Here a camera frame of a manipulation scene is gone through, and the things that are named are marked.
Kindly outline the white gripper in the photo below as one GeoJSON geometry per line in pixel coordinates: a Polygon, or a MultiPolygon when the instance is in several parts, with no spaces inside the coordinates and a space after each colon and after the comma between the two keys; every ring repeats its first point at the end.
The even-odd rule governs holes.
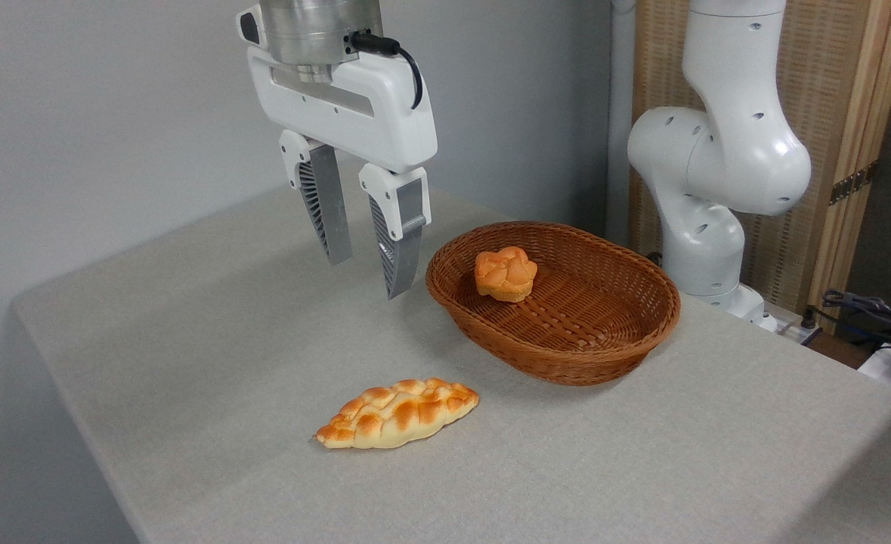
{"type": "Polygon", "coordinates": [[[428,176],[418,166],[438,151],[430,96],[412,108],[408,62],[360,53],[334,66],[331,82],[310,83],[258,46],[249,46],[247,56],[258,102],[285,128],[279,146],[287,181],[300,193],[328,262],[336,266],[353,255],[335,147],[372,163],[360,170],[359,182],[369,197],[384,286],[388,299],[406,292],[423,228],[432,222],[428,176]]]}

